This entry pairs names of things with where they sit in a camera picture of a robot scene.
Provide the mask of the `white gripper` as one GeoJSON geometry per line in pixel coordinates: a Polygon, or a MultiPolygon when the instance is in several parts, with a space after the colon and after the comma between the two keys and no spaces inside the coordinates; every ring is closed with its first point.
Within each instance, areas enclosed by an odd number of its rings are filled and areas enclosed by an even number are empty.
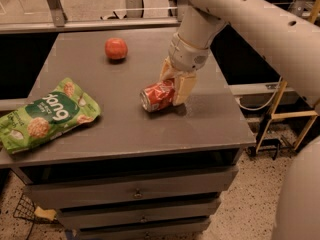
{"type": "Polygon", "coordinates": [[[169,45],[168,55],[169,57],[163,62],[159,80],[174,78],[173,105],[178,106],[190,96],[197,82],[195,70],[205,65],[209,50],[195,48],[184,42],[178,33],[175,33],[169,45]],[[185,72],[177,74],[177,69],[185,72]]]}

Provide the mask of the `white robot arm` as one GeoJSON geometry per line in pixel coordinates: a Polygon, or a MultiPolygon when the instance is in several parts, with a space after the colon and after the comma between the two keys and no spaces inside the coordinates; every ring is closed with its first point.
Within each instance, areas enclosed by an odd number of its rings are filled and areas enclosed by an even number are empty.
{"type": "MultiPolygon", "coordinates": [[[[218,28],[237,31],[306,102],[320,109],[320,29],[265,0],[188,0],[160,77],[175,79],[180,105],[218,28]]],[[[272,240],[320,240],[320,137],[294,158],[282,185],[272,240]]]]}

